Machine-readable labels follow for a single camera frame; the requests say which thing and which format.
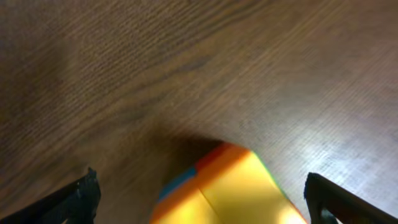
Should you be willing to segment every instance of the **colorful toy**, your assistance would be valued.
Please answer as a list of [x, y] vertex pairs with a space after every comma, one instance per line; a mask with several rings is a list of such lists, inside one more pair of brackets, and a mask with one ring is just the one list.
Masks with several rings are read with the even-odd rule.
[[151, 223], [306, 223], [260, 159], [223, 144], [160, 194]]

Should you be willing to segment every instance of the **table surface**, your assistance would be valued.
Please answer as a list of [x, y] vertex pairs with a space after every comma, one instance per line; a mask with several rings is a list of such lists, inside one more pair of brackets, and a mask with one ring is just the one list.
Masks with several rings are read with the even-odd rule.
[[307, 220], [308, 172], [398, 217], [398, 1], [1, 4], [0, 217], [90, 166], [96, 223], [146, 223], [218, 141]]

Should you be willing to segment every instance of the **yellow object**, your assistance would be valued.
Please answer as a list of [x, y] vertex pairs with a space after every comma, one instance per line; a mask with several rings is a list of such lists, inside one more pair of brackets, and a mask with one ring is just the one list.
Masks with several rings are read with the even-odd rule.
[[253, 152], [224, 144], [195, 167], [158, 203], [151, 223], [306, 223]]
[[252, 152], [200, 189], [223, 223], [306, 223]]

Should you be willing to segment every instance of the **blue stripe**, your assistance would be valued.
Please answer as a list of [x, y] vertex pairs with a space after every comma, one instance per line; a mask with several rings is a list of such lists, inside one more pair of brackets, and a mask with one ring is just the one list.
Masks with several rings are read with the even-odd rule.
[[170, 183], [168, 183], [160, 193], [158, 202], [166, 198], [170, 193], [172, 193], [175, 189], [179, 188], [185, 181], [196, 176], [197, 171], [194, 167], [189, 168], [189, 170], [185, 171], [183, 174], [176, 177]]

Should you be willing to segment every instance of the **wooden table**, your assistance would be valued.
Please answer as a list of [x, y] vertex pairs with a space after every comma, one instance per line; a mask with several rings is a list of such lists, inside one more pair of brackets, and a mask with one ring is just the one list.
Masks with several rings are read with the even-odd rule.
[[0, 217], [99, 173], [96, 223], [146, 223], [217, 142], [309, 219], [308, 172], [398, 217], [398, 2], [1, 3]]

